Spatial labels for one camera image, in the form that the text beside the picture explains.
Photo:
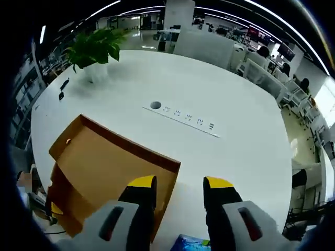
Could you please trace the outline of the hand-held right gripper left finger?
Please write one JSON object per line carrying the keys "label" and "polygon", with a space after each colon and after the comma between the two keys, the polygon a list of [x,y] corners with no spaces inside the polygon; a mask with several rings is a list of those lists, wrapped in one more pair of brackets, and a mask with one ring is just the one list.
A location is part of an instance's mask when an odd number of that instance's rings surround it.
{"label": "hand-held right gripper left finger", "polygon": [[78,250],[149,250],[156,205],[157,177],[136,178],[84,221]]}

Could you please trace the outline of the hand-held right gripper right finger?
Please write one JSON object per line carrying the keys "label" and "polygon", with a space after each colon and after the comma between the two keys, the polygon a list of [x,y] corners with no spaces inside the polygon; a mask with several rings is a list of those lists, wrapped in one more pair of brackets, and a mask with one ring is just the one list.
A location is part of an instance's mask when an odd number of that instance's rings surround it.
{"label": "hand-held right gripper right finger", "polygon": [[232,183],[206,176],[203,192],[211,250],[276,249],[276,222],[252,201],[242,200]]}

